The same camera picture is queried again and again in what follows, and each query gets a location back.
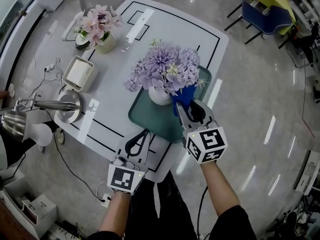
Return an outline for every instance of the round metal base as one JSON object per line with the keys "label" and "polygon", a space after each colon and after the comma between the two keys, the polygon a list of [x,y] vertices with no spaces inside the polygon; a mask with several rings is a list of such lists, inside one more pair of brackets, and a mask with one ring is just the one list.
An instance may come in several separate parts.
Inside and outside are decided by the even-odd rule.
{"label": "round metal base", "polygon": [[57,116],[62,122],[71,124],[80,118],[82,115],[82,100],[79,93],[73,90],[65,90],[59,95],[57,100],[74,102],[79,107],[77,110],[71,112],[57,111]]}

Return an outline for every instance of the black sleeve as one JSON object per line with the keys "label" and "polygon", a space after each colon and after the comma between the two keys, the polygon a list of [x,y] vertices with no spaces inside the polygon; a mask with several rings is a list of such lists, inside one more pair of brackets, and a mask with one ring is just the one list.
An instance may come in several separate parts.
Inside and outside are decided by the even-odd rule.
{"label": "black sleeve", "polygon": [[99,231],[90,235],[87,240],[121,240],[121,238],[114,232]]}
{"label": "black sleeve", "polygon": [[240,205],[226,210],[216,221],[209,240],[218,239],[257,240],[248,215]]}

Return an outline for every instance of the white tissue box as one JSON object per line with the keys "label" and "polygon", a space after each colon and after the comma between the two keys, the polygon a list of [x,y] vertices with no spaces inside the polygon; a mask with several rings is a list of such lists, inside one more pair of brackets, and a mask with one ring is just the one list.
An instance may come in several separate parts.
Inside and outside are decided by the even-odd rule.
{"label": "white tissue box", "polygon": [[77,92],[87,93],[97,77],[94,64],[79,56],[74,56],[67,67],[62,81]]}

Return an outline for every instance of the white vase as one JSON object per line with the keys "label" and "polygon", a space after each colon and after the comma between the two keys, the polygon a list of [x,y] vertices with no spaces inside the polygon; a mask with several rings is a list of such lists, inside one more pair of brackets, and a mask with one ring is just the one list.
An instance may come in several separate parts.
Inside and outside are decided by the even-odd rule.
{"label": "white vase", "polygon": [[153,86],[151,86],[148,90],[150,99],[160,106],[168,105],[172,102],[170,94],[166,94],[165,97],[163,97],[159,92],[155,90]]}
{"label": "white vase", "polygon": [[103,41],[103,45],[97,45],[95,49],[101,54],[106,54],[115,47],[116,43],[117,40],[115,36],[109,32],[108,37]]}

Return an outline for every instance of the human arm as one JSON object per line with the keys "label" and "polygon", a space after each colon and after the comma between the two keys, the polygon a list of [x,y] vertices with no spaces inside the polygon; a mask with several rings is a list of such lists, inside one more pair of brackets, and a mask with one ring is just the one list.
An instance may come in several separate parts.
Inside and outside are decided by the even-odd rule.
{"label": "human arm", "polygon": [[216,162],[200,165],[216,214],[220,216],[228,209],[240,205],[240,201]]}
{"label": "human arm", "polygon": [[116,233],[120,238],[125,233],[131,196],[115,192],[106,211],[99,231]]}

